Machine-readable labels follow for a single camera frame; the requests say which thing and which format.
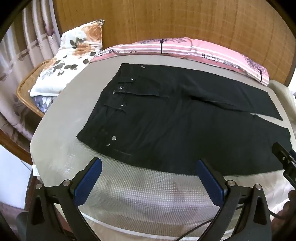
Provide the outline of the black denim pants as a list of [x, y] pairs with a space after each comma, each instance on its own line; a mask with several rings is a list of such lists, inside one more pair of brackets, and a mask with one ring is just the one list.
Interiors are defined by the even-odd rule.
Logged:
[[96, 152], [126, 164], [195, 175], [205, 159], [224, 176], [281, 169], [274, 143], [292, 149], [267, 92], [212, 73], [121, 64], [77, 135]]

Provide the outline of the wicker rattan chair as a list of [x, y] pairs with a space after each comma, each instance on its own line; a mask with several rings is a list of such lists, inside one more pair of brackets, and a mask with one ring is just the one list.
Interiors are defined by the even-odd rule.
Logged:
[[30, 90], [35, 85], [37, 78], [39, 77], [41, 71], [49, 63], [49, 60], [43, 61], [36, 68], [34, 68], [18, 85], [16, 90], [16, 96], [18, 99], [32, 112], [40, 116], [41, 118], [44, 114], [35, 106], [34, 102], [30, 97]]

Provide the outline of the pink striped long pillow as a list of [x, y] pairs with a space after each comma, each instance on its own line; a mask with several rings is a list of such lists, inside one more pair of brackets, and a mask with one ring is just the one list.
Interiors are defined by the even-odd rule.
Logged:
[[91, 62], [132, 55], [163, 55], [196, 61], [245, 74], [264, 86], [270, 81], [267, 69], [249, 57], [221, 45], [188, 37], [115, 45], [96, 54]]

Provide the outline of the beige patterned curtain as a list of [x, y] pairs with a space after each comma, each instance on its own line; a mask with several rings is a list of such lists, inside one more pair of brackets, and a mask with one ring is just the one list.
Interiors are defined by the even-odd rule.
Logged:
[[30, 141], [38, 124], [18, 99], [18, 85], [58, 48], [49, 1], [31, 1], [1, 40], [1, 130], [14, 142]]

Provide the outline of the woven bamboo headboard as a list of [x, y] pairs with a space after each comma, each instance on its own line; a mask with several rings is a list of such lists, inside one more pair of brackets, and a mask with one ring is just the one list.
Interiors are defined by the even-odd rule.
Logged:
[[295, 36], [267, 1], [54, 1], [60, 33], [105, 21], [103, 46], [189, 37], [246, 55], [271, 79], [290, 84]]

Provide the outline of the floral white orange pillow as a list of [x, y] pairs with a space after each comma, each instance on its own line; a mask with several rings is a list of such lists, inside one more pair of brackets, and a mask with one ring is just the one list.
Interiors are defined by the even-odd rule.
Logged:
[[102, 50], [104, 20], [95, 20], [63, 33], [57, 54], [45, 65], [30, 97], [58, 96]]

